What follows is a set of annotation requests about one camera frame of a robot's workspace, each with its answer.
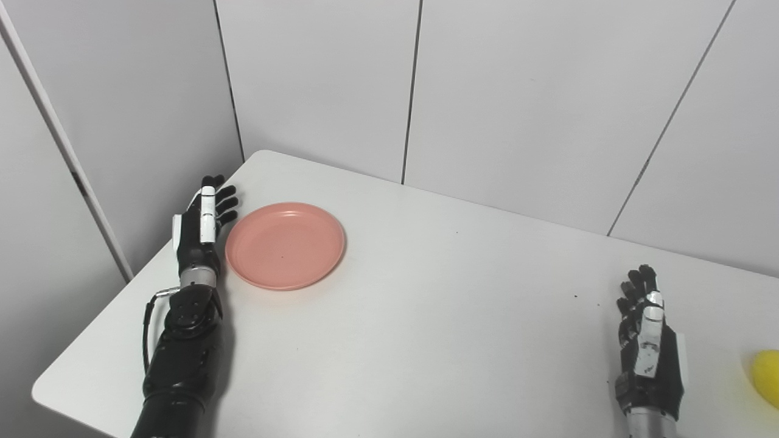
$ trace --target panel seam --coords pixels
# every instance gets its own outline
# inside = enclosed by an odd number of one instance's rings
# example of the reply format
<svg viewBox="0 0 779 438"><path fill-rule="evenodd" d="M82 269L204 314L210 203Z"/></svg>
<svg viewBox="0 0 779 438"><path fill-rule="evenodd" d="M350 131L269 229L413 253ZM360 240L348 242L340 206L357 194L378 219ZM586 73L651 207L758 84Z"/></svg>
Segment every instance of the panel seam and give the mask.
<svg viewBox="0 0 779 438"><path fill-rule="evenodd" d="M714 41L717 40L717 36L720 34L720 30L722 30L722 27L725 24L725 20L728 19L728 16L730 15L730 12L733 9L735 3L736 0L731 1L730 5L728 6L728 9L725 11L724 16L722 17L722 20L720 20L717 29L714 31L714 35L709 40L709 44L707 44L706 50L703 51L703 55L700 57L700 60L695 66L695 69L693 70L693 74L690 76L689 80L687 81L687 84L685 85L682 94L679 96L679 99L676 101L676 105L674 105L673 110L671 110L671 115L668 116L668 120L665 122L663 129L660 131L660 136L657 138L657 141L654 142L652 151L650 151L647 160L644 161L643 167L641 168L641 171L639 171L638 176L636 177L636 181L633 183L633 186L630 187L628 196L622 202L622 206L619 208L619 212L617 213L617 216L614 218L614 221L612 222L612 226L608 229L608 233L606 233L607 236L612 235L612 232L614 231L614 227L617 225L617 221L619 221L619 218L622 216L622 212L625 210L625 207L627 206L630 197L633 196L633 192L636 191L636 187L639 185L639 182L641 182L641 178L643 177L644 172L647 171L647 168L649 167L649 162L652 160L652 157L654 156L657 147L660 145L660 142L663 140L663 137L665 137L665 133L668 131L668 127L671 125L671 122L676 116L676 112L679 110L679 106L682 104L682 100L684 100L685 96L687 95L687 91L689 91L690 86L693 84L693 80L695 80L696 76L698 75L698 72L700 71L700 67L703 65L703 62L706 60L706 57L709 55L709 51L711 50L711 47L714 45Z"/></svg>
<svg viewBox="0 0 779 438"><path fill-rule="evenodd" d="M68 170L73 175L77 176L78 179L81 180L84 192L86 193L86 195L83 196L84 202L89 209L89 212L92 215L92 218L94 219L95 224L97 225L97 229L100 231L106 246L108 247L108 251L111 253L111 257L113 257L114 262L117 265L119 273L122 275L125 282L130 282L133 277L132 269L125 257L125 254L122 252L122 248L119 245L116 235L108 223L105 212L103 212L103 209L100 207L100 203L97 202L97 197L94 190L92 189L92 185L90 184L89 179L86 177L86 173L84 172L78 158L76 157L73 146L70 143L67 134L65 133L65 128L62 126L62 123L59 120L56 111L54 110L54 106L52 105L51 100L49 99L49 96L46 93L43 84L41 83L41 79L35 72L35 68L33 67L32 61L30 60L30 56L24 50L24 46L19 39L19 35L11 23L11 18L8 14L8 11L1 2L0 37L5 40L5 45L8 47L11 57L16 63L16 68L19 70L19 73L22 76L22 79L24 80L24 83L33 98L38 111L41 113L41 117L43 118L52 139L57 145L57 149L62 155L65 166L67 166Z"/></svg>
<svg viewBox="0 0 779 438"><path fill-rule="evenodd" d="M213 0L213 14L217 18L217 32L219 33L219 45L222 49L222 61L224 62L224 72L227 75L227 88L230 91L230 105L233 108L233 119L235 120L235 132L238 134L238 147L241 148L241 163L246 162L246 154L243 148L243 139L241 138L241 126L238 124L238 112L235 110L235 96L233 95L233 81L230 78L230 66L227 64L227 51L224 49L224 35L222 35L222 22L219 18L219 7L217 0Z"/></svg>
<svg viewBox="0 0 779 438"><path fill-rule="evenodd" d="M408 139L411 134L411 112L414 109L414 85L417 81L417 56L419 54L419 30L422 25L422 4L425 0L419 0L419 12L417 14L417 33L414 37L414 61L411 64L411 89L408 93L408 120L406 121L406 141L403 147L403 169L400 171L400 184L406 183L406 162L408 160Z"/></svg>

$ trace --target robotic hand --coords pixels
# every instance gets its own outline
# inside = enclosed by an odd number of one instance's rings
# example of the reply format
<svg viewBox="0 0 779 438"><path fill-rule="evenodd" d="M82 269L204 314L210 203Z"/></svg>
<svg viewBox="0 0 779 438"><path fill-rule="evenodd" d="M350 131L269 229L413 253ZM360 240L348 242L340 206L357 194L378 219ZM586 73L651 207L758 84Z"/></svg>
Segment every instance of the robotic hand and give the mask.
<svg viewBox="0 0 779 438"><path fill-rule="evenodd" d="M222 355L221 271L214 243L223 224L238 214L235 187L206 176L189 208L174 217L173 245L180 287L160 291L146 306L143 322L143 410L132 438L193 438L216 392ZM146 342L154 301L170 295L164 330L149 364Z"/></svg>
<svg viewBox="0 0 779 438"><path fill-rule="evenodd" d="M617 300L622 374L615 383L632 438L676 438L684 386L676 332L665 323L657 275L648 265L628 273Z"/></svg>

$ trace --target pink plate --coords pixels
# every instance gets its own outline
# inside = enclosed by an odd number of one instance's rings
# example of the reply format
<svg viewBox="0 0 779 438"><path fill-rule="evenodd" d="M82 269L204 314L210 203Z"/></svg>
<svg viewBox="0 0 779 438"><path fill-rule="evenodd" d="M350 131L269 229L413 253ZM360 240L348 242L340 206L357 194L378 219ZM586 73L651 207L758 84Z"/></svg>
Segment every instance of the pink plate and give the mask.
<svg viewBox="0 0 779 438"><path fill-rule="evenodd" d="M227 264L248 283L290 291L325 277L344 253L344 229L307 203L275 203L241 219L227 237Z"/></svg>

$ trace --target white table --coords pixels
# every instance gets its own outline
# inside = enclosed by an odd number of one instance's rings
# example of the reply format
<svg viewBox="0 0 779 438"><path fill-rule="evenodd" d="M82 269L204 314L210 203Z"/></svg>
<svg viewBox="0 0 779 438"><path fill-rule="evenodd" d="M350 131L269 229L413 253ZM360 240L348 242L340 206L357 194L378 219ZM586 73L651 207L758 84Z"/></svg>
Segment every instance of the white table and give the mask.
<svg viewBox="0 0 779 438"><path fill-rule="evenodd" d="M746 372L754 352L779 348L777 278L268 151L230 182L241 216L282 201L328 210L347 250L300 291L224 275L232 359L204 436L624 438L614 301L641 263L687 339L681 436L779 434ZM38 379L35 400L128 436L143 308L177 283L166 246Z"/></svg>

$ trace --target yellow ball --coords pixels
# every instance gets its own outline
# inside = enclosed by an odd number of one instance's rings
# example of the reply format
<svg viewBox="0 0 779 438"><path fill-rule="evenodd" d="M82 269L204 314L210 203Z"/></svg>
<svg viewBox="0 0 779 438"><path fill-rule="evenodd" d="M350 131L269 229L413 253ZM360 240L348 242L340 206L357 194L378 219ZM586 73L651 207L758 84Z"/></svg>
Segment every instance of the yellow ball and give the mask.
<svg viewBox="0 0 779 438"><path fill-rule="evenodd" d="M763 350L752 360L755 389L779 409L779 350Z"/></svg>

